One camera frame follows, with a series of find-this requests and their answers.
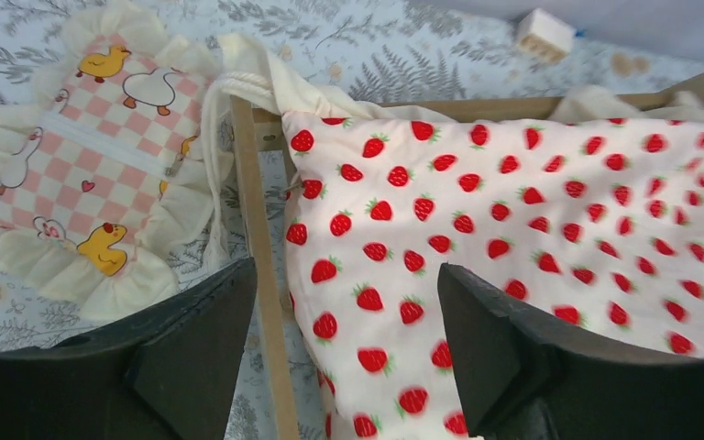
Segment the strawberry print pillow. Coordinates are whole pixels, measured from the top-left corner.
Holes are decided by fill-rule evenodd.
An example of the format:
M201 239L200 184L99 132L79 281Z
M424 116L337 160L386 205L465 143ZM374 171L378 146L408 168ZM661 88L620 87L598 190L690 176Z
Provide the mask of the strawberry print pillow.
M81 315L94 320L176 293L165 258L196 239L214 210L210 163L199 160L212 145L200 125L214 60L201 45L169 42L154 16L129 3L104 8L98 26L109 27L116 10L122 35L115 28L90 37L84 26L93 25L73 19L64 35L79 44L69 37L79 31L90 41L37 74L38 94L50 99L4 110L12 117L0 126L8 152L0 162L0 270L25 277L40 295L81 303ZM142 33L134 38L131 27ZM229 162L220 164L224 173Z
M598 334L704 357L704 124L282 121L302 179L288 281L333 438L467 436L446 261Z

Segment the bedsheet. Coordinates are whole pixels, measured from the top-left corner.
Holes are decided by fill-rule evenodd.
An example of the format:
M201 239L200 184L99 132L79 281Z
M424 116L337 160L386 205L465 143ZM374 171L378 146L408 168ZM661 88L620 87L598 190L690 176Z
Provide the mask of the bedsheet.
M137 0L155 7L172 33L206 41L241 31L265 41L313 83L332 83L373 102L564 94L598 84L617 93L653 92L704 72L704 63L656 56L581 39L556 66L542 66L513 49L513 25L402 0ZM103 0L0 0L0 104L30 99L33 69L62 54L61 23ZM283 194L280 153L261 158L275 259L282 264ZM237 188L224 188L234 208L231 248L246 255ZM187 288L201 280L203 240L172 253ZM302 438L324 438L314 366L295 322L287 322L290 368ZM74 304L39 298L0 272L0 351L51 347L93 328ZM268 383L253 318L225 438L275 438Z

